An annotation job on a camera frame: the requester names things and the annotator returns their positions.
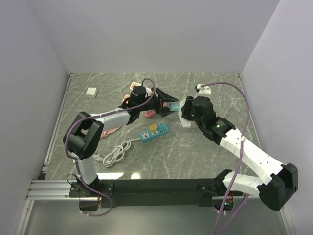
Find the teal cube plug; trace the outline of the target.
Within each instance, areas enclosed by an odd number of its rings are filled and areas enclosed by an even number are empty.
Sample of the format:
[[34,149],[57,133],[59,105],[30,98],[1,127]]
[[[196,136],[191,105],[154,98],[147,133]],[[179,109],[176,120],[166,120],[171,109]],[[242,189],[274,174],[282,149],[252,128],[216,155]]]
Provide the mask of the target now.
[[179,103],[170,103],[169,109],[171,112],[179,112],[180,111],[180,104]]

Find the pink triangular socket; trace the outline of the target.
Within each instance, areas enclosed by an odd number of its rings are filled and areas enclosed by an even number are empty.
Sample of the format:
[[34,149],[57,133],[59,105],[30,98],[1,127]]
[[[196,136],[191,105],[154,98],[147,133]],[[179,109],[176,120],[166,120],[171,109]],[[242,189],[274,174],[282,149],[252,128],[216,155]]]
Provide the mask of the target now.
[[154,110],[148,110],[145,112],[144,116],[145,118],[151,118],[156,114],[156,112]]

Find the teal power strip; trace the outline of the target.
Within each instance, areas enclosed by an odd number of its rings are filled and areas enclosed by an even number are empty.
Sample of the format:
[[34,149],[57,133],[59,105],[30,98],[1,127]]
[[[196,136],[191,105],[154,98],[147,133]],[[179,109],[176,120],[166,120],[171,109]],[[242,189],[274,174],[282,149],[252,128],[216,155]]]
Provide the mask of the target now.
[[169,133],[167,124],[151,124],[147,130],[140,132],[139,138],[142,142],[152,141]]

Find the yellow plug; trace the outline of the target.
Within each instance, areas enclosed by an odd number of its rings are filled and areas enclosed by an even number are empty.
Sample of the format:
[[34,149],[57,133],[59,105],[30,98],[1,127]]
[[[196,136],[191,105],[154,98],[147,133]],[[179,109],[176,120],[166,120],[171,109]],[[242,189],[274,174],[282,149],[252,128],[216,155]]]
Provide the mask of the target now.
[[151,132],[152,135],[157,134],[158,125],[157,125],[156,123],[151,124],[151,125],[149,126],[149,130],[150,130],[150,132]]

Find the white square plug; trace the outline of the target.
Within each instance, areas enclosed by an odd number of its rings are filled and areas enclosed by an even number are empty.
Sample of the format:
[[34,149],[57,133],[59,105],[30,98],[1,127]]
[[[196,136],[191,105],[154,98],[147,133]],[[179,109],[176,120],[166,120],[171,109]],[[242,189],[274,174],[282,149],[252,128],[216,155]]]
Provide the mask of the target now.
[[97,96],[97,91],[98,91],[97,88],[88,87],[86,91],[86,96],[95,98]]

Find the white triangular socket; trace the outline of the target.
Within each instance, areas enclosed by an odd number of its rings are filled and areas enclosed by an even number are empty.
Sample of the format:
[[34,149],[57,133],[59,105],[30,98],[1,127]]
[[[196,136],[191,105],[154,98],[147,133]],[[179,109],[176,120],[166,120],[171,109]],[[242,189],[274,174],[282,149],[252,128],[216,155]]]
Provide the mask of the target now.
[[180,109],[178,111],[178,116],[179,116],[179,119],[180,119],[180,122],[181,122],[181,125],[183,128],[190,128],[191,125],[192,125],[192,122],[191,121],[188,121],[186,119],[184,119],[182,117],[182,107],[185,105],[185,102],[186,102],[186,98],[184,98],[181,102],[180,102]]

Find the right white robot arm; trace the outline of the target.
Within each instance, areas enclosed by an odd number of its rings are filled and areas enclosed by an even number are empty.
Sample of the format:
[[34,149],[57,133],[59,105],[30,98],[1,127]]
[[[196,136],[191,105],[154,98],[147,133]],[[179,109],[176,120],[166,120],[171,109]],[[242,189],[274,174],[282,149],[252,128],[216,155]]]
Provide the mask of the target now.
[[188,96],[181,103],[179,118],[183,127],[194,122],[203,135],[239,158],[256,174],[248,176],[237,170],[224,170],[215,177],[215,191],[230,191],[258,196],[271,210],[279,211],[298,190],[298,169],[284,164],[261,150],[227,119],[216,116],[208,97]]

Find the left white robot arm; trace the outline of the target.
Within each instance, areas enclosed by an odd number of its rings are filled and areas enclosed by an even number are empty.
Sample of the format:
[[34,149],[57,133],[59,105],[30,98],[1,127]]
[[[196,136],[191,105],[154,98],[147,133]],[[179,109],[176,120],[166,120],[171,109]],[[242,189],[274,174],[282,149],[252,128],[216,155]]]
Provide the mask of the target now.
[[159,88],[147,89],[135,86],[123,103],[113,111],[90,115],[80,112],[63,138],[67,157],[74,160],[78,178],[82,182],[80,191],[87,197],[97,193],[98,180],[91,157],[98,147],[102,132],[117,126],[133,123],[141,112],[154,110],[165,117],[172,113],[164,103],[177,103],[179,100]]

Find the white cube adapter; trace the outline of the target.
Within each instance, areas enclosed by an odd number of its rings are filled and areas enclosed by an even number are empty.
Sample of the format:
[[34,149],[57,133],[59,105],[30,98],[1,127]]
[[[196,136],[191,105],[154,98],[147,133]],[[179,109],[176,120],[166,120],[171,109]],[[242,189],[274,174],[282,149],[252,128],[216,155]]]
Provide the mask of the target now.
[[137,83],[137,82],[132,82],[131,85],[130,85],[130,90],[133,90],[134,87],[137,87],[137,86],[141,86],[141,84]]

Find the pink power strip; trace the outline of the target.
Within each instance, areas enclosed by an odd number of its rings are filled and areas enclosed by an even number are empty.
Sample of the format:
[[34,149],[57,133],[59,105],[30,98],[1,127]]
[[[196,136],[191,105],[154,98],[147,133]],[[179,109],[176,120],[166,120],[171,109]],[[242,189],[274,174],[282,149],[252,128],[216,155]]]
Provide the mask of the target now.
[[124,95],[124,97],[123,97],[123,103],[128,104],[129,98],[130,98],[130,95],[129,95],[129,94]]

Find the black base beam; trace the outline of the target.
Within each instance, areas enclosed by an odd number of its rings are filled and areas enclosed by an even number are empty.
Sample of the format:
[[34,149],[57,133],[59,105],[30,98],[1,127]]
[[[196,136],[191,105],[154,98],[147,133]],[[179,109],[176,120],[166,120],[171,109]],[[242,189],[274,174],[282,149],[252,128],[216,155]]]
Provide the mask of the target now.
[[70,198],[95,198],[101,208],[109,208],[109,199],[114,207],[127,206],[213,206],[212,198],[224,196],[226,186],[221,182],[209,179],[131,179],[131,180],[98,180],[86,188],[80,180],[72,183]]

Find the aluminium rail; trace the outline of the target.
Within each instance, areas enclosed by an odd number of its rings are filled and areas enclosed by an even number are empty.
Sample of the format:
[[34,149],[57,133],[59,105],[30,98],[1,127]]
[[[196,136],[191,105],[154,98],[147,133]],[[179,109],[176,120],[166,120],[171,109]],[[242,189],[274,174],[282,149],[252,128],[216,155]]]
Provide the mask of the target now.
[[[100,180],[100,185],[104,188],[100,191],[106,195],[113,195],[118,189],[124,188],[128,191],[134,191],[138,187],[147,186],[148,189],[173,189],[173,190],[188,190],[189,188],[195,189],[196,185],[200,184],[201,188],[209,189],[208,184],[214,183],[214,179],[130,179],[130,180]],[[259,197],[258,186],[262,181],[253,176],[238,175],[235,179],[231,190],[236,191],[239,195],[242,193],[249,194],[252,197]],[[74,200],[93,200],[98,197],[98,193],[93,191],[87,192],[84,190],[80,192],[75,189],[77,183],[67,182],[62,180],[34,180],[31,182],[27,199],[29,200],[61,200],[61,199],[74,199]]]

